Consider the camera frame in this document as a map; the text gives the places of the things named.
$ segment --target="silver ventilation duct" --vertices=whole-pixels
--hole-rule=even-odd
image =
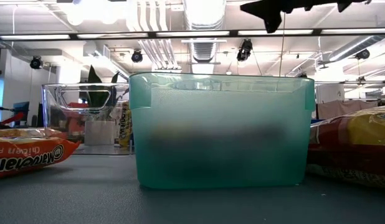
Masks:
[[[330,62],[337,62],[352,55],[359,53],[360,51],[370,47],[373,44],[380,42],[385,39],[385,35],[372,35],[369,37],[358,37],[354,41],[346,44],[345,46],[330,53],[328,60]]]
[[[222,29],[226,0],[183,0],[187,30]],[[196,62],[210,62],[217,50],[216,43],[190,44]]]

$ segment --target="wall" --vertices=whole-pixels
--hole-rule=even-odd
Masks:
[[[33,70],[29,63],[13,57],[8,50],[1,50],[0,59],[0,106],[13,108],[14,103],[29,101],[27,123],[31,125],[32,116],[38,114],[42,102],[42,84],[55,83],[55,68],[49,79],[47,70]],[[0,121],[10,118],[13,112],[0,111]]]

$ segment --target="security camera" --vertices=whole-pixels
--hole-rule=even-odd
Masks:
[[[135,63],[139,63],[143,60],[143,55],[141,54],[141,50],[136,49],[135,53],[131,56],[131,61]]]
[[[362,51],[360,51],[359,53],[356,54],[356,56],[354,56],[357,60],[360,60],[360,59],[367,59],[369,58],[369,51],[367,49],[364,49]]]
[[[42,57],[41,56],[33,56],[31,63],[29,64],[33,69],[41,69],[43,67]]]
[[[250,39],[245,39],[238,50],[237,60],[239,62],[246,61],[250,56],[250,51],[253,49]]]

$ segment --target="ceiling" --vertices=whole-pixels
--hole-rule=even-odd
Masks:
[[[79,26],[72,26],[67,21],[67,5],[55,4],[54,0],[43,1],[44,4],[0,5],[0,34],[36,34],[36,33],[60,33],[60,32],[128,32],[126,15],[128,13],[124,2],[117,2],[114,24],[104,24],[95,19],[85,20]],[[224,29],[264,29],[263,20],[246,14],[239,9],[239,5],[248,1],[228,0]],[[184,11],[181,0],[166,1],[166,24],[170,30],[184,30]],[[283,24],[286,29],[312,29],[333,27],[377,27],[385,21],[385,1],[373,0],[370,5],[353,3],[343,13],[338,13],[334,4],[315,6],[311,11],[296,9],[291,14],[286,14]],[[253,51],[248,60],[238,63],[236,53],[243,39],[228,38],[227,42],[219,43],[215,56],[216,64],[214,73],[225,74],[231,71],[239,75],[273,75],[284,76],[290,73],[297,65],[302,65],[309,77],[317,79],[316,63],[308,60],[318,52],[332,52],[357,37],[261,37],[252,38]],[[17,42],[18,47],[24,49],[62,49],[78,60],[83,59],[83,45],[85,41],[60,41],[60,42]],[[131,54],[134,49],[139,49],[137,40],[101,40],[98,45],[105,44],[112,51],[112,59],[117,61],[130,73],[150,71],[152,63],[143,55],[141,63],[133,63]],[[183,72],[191,72],[191,57],[187,44],[182,44],[180,39],[172,39],[175,57]],[[338,63],[327,65],[329,71],[342,68],[344,75],[333,76],[337,80],[355,80],[359,74],[368,73],[385,67],[385,40],[368,47],[370,58],[361,60],[344,59]],[[102,72],[102,76],[110,76],[111,73]],[[376,76],[373,80],[384,80],[385,73]]]

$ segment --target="clear plastic bin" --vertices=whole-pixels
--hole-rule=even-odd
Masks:
[[[128,87],[122,83],[43,85],[44,126],[63,132],[70,141],[81,141],[79,153],[128,152],[114,147]]]
[[[130,77],[138,180],[159,189],[302,181],[314,81],[139,73]]]

